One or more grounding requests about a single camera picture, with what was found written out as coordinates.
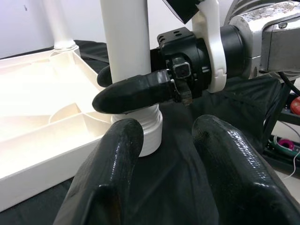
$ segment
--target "robotic arm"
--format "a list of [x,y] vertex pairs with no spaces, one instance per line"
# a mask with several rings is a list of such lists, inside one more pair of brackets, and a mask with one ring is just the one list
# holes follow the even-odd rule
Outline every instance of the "robotic arm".
[[[109,85],[93,101],[98,112],[129,113],[171,99],[188,105],[203,90],[222,90],[232,77],[300,71],[299,2],[237,15],[221,29],[217,0],[164,2],[184,23],[193,18],[194,31],[184,27],[158,35],[159,48],[151,51],[152,73]],[[100,80],[108,75],[101,74]]]

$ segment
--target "white wall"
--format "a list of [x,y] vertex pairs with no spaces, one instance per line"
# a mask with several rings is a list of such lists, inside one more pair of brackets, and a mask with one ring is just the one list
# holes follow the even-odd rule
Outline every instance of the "white wall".
[[[227,0],[220,0],[226,8]],[[41,0],[0,0],[0,58],[53,45]],[[100,0],[61,0],[74,39],[105,42]],[[162,0],[149,0],[150,46],[156,37],[182,27]]]

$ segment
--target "red object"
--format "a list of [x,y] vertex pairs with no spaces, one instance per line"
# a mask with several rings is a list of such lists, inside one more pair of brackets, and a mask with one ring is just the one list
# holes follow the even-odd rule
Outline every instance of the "red object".
[[300,115],[300,97],[297,97],[292,101],[291,111],[294,114]]

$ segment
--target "black cable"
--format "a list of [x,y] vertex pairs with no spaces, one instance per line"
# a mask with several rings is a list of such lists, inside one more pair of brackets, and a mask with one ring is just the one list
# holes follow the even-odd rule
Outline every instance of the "black cable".
[[296,95],[300,96],[300,90],[293,85],[293,83],[286,77],[284,72],[278,72],[281,79],[285,82],[285,84],[293,91]]

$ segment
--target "threaded white base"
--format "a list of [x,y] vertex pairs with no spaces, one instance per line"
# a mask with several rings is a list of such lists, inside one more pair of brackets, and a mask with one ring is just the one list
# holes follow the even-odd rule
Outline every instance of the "threaded white base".
[[148,156],[155,152],[161,144],[163,128],[163,116],[158,105],[129,113],[127,115],[113,115],[112,123],[127,118],[133,118],[139,121],[144,130],[144,144],[140,157]]

